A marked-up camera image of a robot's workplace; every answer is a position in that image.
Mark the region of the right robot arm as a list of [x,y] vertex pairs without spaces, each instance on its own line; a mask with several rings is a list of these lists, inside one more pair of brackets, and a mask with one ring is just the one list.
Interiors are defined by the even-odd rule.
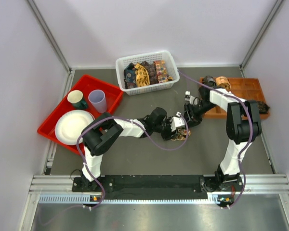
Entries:
[[262,132],[258,103],[235,96],[224,88],[202,85],[200,97],[185,92],[184,118],[188,126],[202,122],[204,114],[218,106],[226,111],[228,146],[222,162],[214,173],[214,179],[205,179],[203,187],[209,192],[222,191],[239,182],[242,160],[247,149]]

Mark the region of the floral patterned tie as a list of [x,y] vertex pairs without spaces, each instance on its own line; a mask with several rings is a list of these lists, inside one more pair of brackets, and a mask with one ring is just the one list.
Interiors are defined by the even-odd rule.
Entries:
[[175,133],[172,135],[171,140],[172,141],[185,141],[186,138],[188,138],[191,135],[191,131],[187,131],[184,128],[179,128],[175,131]]

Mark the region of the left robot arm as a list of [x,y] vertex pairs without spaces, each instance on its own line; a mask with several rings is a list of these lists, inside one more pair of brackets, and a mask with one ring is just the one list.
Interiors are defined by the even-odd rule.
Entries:
[[142,139],[151,137],[153,133],[160,134],[165,141],[185,141],[191,134],[187,121],[181,113],[167,117],[167,112],[160,107],[139,119],[125,119],[105,112],[90,123],[80,135],[84,146],[81,170],[84,187],[89,191],[99,187],[103,155],[119,137]]

